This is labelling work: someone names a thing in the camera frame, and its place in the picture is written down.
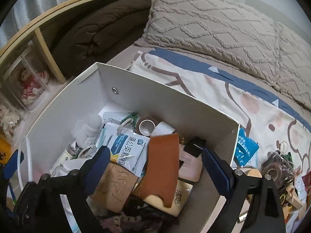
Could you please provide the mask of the left beige knitted pillow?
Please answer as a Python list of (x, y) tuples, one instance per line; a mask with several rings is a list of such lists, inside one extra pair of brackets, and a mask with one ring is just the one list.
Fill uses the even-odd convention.
[(236, 0), (152, 0), (136, 44), (197, 53), (277, 84), (274, 21)]

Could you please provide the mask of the purple crochet piece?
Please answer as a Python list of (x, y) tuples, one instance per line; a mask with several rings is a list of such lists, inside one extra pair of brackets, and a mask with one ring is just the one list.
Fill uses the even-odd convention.
[(178, 218), (152, 207), (135, 196), (127, 199), (120, 213), (109, 211), (97, 219), (103, 232), (167, 232), (179, 223)]

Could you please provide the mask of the brown leather sleeve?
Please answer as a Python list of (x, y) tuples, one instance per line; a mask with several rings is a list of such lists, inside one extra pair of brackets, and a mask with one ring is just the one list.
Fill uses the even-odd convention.
[(179, 172), (179, 136), (177, 133), (151, 137), (147, 170), (133, 194), (145, 200), (158, 196), (170, 208), (175, 197)]

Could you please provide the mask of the beige knitted pillow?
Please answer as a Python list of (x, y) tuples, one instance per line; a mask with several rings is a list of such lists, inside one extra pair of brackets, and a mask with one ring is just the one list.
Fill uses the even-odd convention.
[(276, 22), (279, 50), (277, 85), (280, 91), (310, 110), (310, 44)]
[(277, 84), (274, 21), (236, 0), (152, 0), (136, 44), (197, 53)]

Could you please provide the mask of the oval wooden box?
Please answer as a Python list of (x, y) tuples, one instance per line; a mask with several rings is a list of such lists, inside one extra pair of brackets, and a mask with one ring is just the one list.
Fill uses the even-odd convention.
[(262, 174), (257, 168), (243, 167), (240, 170), (247, 176), (262, 178)]

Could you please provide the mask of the right beige knitted pillow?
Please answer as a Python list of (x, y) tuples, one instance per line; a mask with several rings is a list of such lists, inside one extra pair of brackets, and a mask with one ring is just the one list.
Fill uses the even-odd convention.
[(279, 50), (277, 85), (280, 91), (310, 110), (310, 44), (276, 22)]

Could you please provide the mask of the brown folded blanket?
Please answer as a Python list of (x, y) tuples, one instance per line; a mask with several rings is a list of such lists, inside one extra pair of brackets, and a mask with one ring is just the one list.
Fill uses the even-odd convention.
[(151, 0), (94, 0), (42, 26), (48, 48), (65, 78), (94, 62), (107, 63), (144, 31)]

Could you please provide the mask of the cream plush doll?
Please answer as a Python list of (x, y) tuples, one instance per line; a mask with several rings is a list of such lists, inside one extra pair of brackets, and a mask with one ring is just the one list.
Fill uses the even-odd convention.
[(5, 104), (1, 104), (1, 128), (5, 137), (12, 141), (14, 136), (15, 126), (18, 124), (20, 117), (17, 113), (7, 107)]

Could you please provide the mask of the pink leather card holder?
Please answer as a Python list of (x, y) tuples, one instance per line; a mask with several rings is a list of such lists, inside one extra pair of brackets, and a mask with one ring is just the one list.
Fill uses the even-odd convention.
[(178, 177), (189, 182), (198, 182), (202, 171), (201, 155), (195, 157), (184, 151), (184, 145), (179, 144), (179, 160), (183, 162)]

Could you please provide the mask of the doll in red dress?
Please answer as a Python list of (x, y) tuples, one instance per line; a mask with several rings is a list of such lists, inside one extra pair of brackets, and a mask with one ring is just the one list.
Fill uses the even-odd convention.
[(35, 78), (27, 68), (21, 73), (21, 85), (23, 87), (22, 102), (25, 105), (35, 102), (44, 90), (41, 81)]

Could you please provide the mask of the white tape roll in box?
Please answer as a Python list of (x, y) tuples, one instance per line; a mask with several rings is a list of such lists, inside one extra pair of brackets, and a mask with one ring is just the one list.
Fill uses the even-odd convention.
[(156, 125), (155, 129), (151, 133), (151, 137), (155, 136), (164, 136), (164, 135), (170, 135), (175, 132), (175, 128), (170, 126), (169, 124), (165, 122), (160, 122)]

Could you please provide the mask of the long wooden strip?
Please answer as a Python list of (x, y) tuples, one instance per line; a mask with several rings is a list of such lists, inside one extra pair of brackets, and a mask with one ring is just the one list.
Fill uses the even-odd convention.
[(285, 196), (283, 206), (289, 203), (296, 210), (300, 210), (301, 208), (303, 208), (303, 203), (298, 198), (298, 194), (296, 193), (294, 186), (292, 184), (288, 185), (285, 188), (283, 195)]

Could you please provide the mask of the blue foil packet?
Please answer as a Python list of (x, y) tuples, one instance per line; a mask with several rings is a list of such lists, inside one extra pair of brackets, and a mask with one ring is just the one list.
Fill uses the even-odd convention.
[(238, 167), (257, 167), (259, 144), (247, 137), (243, 128), (239, 129), (234, 161)]

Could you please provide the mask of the yellow qr code box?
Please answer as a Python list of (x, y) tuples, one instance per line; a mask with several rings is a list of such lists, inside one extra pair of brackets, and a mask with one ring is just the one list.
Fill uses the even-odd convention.
[(188, 197), (191, 194), (192, 188), (193, 185), (179, 180), (177, 182), (175, 196), (170, 208), (165, 207), (163, 200), (157, 196), (148, 196), (143, 201), (148, 205), (151, 205), (152, 207), (155, 207), (156, 209), (165, 212), (166, 214), (178, 217), (183, 209), (183, 206), (187, 202)]

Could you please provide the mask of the brown tape roll in box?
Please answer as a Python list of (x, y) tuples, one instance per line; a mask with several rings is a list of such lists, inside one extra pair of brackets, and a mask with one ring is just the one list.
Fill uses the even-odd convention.
[(159, 121), (153, 117), (142, 117), (138, 120), (135, 131), (139, 135), (150, 137), (158, 124)]

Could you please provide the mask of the blue white mask packet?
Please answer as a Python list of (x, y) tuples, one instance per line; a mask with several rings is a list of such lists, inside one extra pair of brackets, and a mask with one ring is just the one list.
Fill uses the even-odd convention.
[(147, 162), (149, 141), (128, 128), (118, 133), (117, 125), (109, 122), (103, 126), (99, 144), (109, 148), (112, 162), (140, 177)]

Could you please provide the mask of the wooden bedside shelf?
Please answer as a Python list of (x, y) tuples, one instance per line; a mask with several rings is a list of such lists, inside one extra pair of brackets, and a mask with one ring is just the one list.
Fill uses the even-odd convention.
[[(9, 141), (1, 128), (1, 148), (13, 149), (27, 124), (37, 119), (42, 109), (72, 78), (65, 78), (57, 66), (44, 39), (42, 26), (59, 14), (94, 0), (68, 0), (47, 10), (19, 30), (1, 49), (1, 104), (5, 104), (20, 117)], [(43, 92), (32, 104), (22, 102), (21, 73), (24, 69), (39, 79)]]

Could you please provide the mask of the carved wooden character block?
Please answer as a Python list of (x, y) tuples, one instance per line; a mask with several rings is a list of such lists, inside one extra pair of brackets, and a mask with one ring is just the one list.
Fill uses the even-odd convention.
[(120, 213), (138, 177), (117, 163), (109, 162), (91, 199), (106, 209)]

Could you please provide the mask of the white cotton wad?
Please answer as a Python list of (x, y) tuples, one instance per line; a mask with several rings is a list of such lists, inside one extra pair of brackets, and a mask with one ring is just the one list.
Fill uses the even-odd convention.
[(94, 144), (100, 129), (102, 118), (98, 114), (92, 114), (85, 119), (78, 120), (72, 129), (72, 136), (76, 144), (85, 149)]

